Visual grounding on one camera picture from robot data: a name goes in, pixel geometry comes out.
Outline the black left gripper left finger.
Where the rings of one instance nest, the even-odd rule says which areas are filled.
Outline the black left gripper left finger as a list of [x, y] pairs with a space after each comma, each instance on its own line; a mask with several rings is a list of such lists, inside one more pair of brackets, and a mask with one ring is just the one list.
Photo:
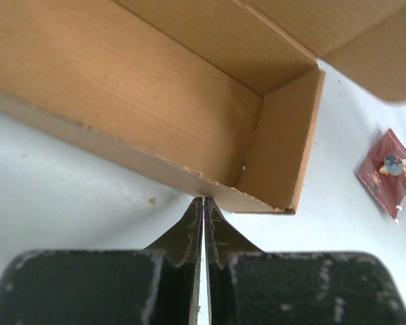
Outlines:
[[0, 324], [195, 324], [203, 200], [142, 250], [26, 251], [0, 278]]

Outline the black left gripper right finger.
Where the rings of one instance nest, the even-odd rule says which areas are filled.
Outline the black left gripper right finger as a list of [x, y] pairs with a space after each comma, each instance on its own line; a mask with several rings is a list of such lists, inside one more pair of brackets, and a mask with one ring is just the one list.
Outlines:
[[406, 324], [391, 275], [362, 252], [266, 253], [204, 200], [211, 324]]

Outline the brown cardboard box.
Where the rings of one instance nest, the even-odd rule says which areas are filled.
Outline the brown cardboard box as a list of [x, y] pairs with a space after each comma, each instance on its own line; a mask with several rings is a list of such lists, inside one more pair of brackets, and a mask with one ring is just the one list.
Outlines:
[[406, 1], [0, 1], [0, 112], [232, 212], [296, 212], [319, 60], [406, 101]]

